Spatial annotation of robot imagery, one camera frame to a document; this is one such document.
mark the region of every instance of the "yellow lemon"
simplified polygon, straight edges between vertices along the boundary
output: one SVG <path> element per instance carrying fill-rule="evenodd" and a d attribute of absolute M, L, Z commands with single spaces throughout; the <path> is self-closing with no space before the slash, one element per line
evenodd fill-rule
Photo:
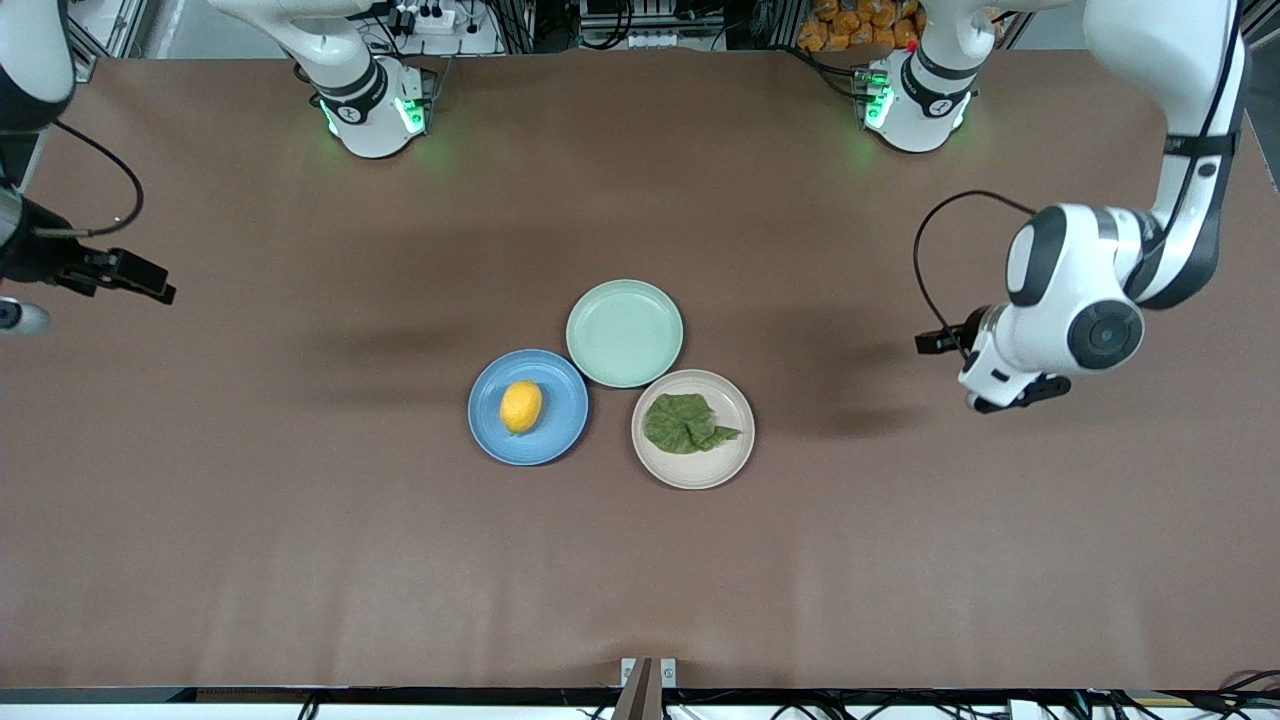
<path fill-rule="evenodd" d="M 538 383 L 516 380 L 507 386 L 507 392 L 502 395 L 502 409 L 498 414 L 511 434 L 520 434 L 534 427 L 541 411 L 543 391 L 538 388 Z"/>

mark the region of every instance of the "orange bag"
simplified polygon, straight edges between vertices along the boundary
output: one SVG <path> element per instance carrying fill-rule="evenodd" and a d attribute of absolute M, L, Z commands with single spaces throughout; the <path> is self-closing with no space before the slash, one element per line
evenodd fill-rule
<path fill-rule="evenodd" d="M 919 36 L 915 35 L 915 23 L 908 19 L 897 20 L 893 23 L 893 46 L 906 47 L 913 40 L 918 40 Z"/>
<path fill-rule="evenodd" d="M 872 14 L 872 24 L 882 29 L 893 27 L 893 20 L 896 19 L 897 5 L 890 1 L 882 3 L 881 9 Z"/>
<path fill-rule="evenodd" d="M 840 12 L 840 0 L 812 0 L 813 14 L 822 22 L 831 22 Z"/>
<path fill-rule="evenodd" d="M 874 28 L 872 27 L 872 23 L 863 23 L 863 24 L 858 26 L 858 29 L 854 31 L 854 35 L 851 35 L 849 37 L 849 44 L 850 45 L 867 45 L 868 42 L 872 41 L 872 31 L 873 29 Z"/>
<path fill-rule="evenodd" d="M 805 20 L 800 26 L 800 32 L 796 33 L 796 45 L 801 50 L 808 50 L 810 53 L 817 53 L 822 50 L 822 46 L 827 44 L 827 26 L 819 23 L 818 20 Z"/>
<path fill-rule="evenodd" d="M 852 35 L 860 24 L 863 23 L 858 22 L 858 13 L 841 10 L 836 13 L 836 18 L 831 20 L 831 32 L 836 35 Z"/>

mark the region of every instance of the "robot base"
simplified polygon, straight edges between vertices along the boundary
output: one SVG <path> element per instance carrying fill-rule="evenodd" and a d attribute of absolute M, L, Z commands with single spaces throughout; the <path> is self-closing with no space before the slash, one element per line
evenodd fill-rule
<path fill-rule="evenodd" d="M 361 158 L 387 158 L 426 132 L 435 96 L 434 76 L 394 58 L 378 58 L 387 69 L 388 90 L 364 123 L 348 124 L 324 108 L 329 132 Z"/>
<path fill-rule="evenodd" d="M 901 88 L 902 63 L 911 58 L 908 50 L 895 50 L 888 58 L 872 63 L 890 78 L 878 100 L 860 105 L 863 124 L 886 142 L 906 152 L 937 150 L 964 122 L 964 110 L 973 96 L 966 94 L 948 113 L 929 118 Z"/>

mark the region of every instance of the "brown table surface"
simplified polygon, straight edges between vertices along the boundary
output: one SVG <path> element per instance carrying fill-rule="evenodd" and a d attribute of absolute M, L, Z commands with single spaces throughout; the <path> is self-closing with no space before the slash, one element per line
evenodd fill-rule
<path fill-rule="evenodd" d="M 106 61 L 68 122 L 146 183 L 111 240 L 178 302 L 8 287 L 0 684 L 1216 687 L 1280 664 L 1280 201 L 1252 135 L 1215 282 L 1125 368 L 982 418 L 911 277 L 961 190 L 1147 206 L 1153 104 L 1085 54 L 992 59 L 940 152 L 896 154 L 780 55 L 472 59 L 385 161 L 326 136 L 280 61 Z M 54 133 L 32 197 L 131 192 Z M 959 322 L 1021 223 L 982 200 L 925 242 Z M 677 368 L 746 392 L 712 492 L 650 478 L 639 391 L 577 447 L 472 442 L 480 369 L 564 350 L 620 277 L 680 305 Z"/>

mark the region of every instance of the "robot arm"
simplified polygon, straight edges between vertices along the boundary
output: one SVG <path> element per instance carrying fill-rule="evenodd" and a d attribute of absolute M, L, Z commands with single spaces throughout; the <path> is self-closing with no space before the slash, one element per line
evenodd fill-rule
<path fill-rule="evenodd" d="M 372 0 L 210 0 L 271 36 L 306 73 L 329 132 L 361 158 L 385 158 L 426 132 L 434 76 L 374 58 L 348 15 Z"/>
<path fill-rule="evenodd" d="M 1235 0 L 1093 0 L 1089 49 L 1152 94 L 1169 135 L 1151 210 L 1053 205 L 1014 237 L 1009 300 L 922 336 L 922 352 L 966 350 L 959 380 L 984 413 L 1065 393 L 1068 377 L 1124 364 L 1140 309 L 1172 307 L 1217 265 L 1219 215 L 1242 120 L 1248 49 Z"/>
<path fill-rule="evenodd" d="M 0 132 L 33 132 L 56 120 L 74 83 L 65 0 L 0 0 Z M 173 302 L 164 268 L 127 250 L 82 246 L 77 238 L 90 234 L 0 181 L 0 277 L 87 296 L 100 287 L 123 288 Z M 0 333 L 47 327 L 49 313 L 38 305 L 0 297 Z"/>
<path fill-rule="evenodd" d="M 70 102 L 76 76 L 65 9 L 65 1 L 0 3 L 0 129 L 38 131 Z"/>

